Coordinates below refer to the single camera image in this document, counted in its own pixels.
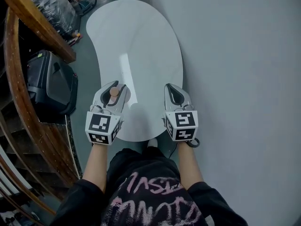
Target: table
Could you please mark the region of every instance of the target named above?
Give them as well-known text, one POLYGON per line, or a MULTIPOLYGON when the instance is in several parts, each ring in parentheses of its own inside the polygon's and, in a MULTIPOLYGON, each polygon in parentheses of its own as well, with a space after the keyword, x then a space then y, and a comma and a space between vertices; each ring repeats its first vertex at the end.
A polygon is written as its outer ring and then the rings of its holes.
POLYGON ((87 33, 97 54, 101 85, 119 81, 131 93, 117 137, 138 142, 163 133, 164 86, 182 87, 183 82, 181 50, 168 21, 147 3, 118 0, 91 15, 87 33))

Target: gray wall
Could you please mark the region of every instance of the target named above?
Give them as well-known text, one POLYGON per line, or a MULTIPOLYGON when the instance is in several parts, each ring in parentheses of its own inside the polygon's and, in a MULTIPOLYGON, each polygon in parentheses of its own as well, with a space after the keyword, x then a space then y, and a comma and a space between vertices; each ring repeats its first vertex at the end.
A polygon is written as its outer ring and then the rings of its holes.
POLYGON ((301 0, 146 0, 173 27, 206 182, 251 226, 301 213, 301 0))

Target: gray floor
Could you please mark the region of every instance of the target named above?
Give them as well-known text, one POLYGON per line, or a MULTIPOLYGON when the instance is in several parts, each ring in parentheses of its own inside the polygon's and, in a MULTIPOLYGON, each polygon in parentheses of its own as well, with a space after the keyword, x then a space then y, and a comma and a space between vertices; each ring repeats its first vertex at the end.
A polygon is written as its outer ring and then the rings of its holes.
MULTIPOLYGON (((95 9, 98 9, 111 1, 115 0, 98 0, 95 9)), ((78 44, 73 46, 73 49, 77 53, 77 60, 70 64, 79 78, 76 111, 71 115, 71 126, 76 152, 83 171, 85 170, 91 150, 91 144, 85 134, 86 114, 93 101, 95 92, 101 87, 101 75, 96 52, 86 31, 87 20, 93 11, 84 16, 81 20, 80 33, 83 35, 83 38, 78 44)), ((167 133, 163 133, 159 136, 159 147, 166 156, 169 156, 170 152, 173 150, 174 144, 169 139, 167 133)), ((123 148, 131 148, 141 152, 143 143, 126 142, 117 138, 114 144, 109 148, 108 163, 114 155, 123 148)), ((176 152, 173 154, 172 159, 178 162, 176 152)))

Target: black shirt sleeve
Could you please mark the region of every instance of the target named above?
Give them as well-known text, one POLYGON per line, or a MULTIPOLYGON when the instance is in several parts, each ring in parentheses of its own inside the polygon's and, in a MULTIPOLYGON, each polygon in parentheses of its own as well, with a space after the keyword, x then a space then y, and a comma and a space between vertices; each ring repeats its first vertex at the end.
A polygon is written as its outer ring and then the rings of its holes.
POLYGON ((236 214, 217 190, 205 182, 192 185, 188 191, 204 218, 211 216, 215 226, 247 226, 246 221, 236 214))
POLYGON ((93 183, 81 179, 69 189, 50 226, 100 223, 101 210, 106 206, 103 192, 93 183))

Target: forearm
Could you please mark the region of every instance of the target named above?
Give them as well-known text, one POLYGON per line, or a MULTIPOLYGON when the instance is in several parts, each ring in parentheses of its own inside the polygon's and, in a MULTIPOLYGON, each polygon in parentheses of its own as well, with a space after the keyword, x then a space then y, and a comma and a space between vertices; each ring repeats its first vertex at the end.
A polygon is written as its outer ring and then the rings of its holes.
POLYGON ((178 147, 181 184, 188 190, 195 183, 204 180, 198 168, 193 148, 188 146, 186 142, 179 142, 178 147))
POLYGON ((94 144, 83 179, 95 184, 104 193, 107 183, 108 146, 94 144))

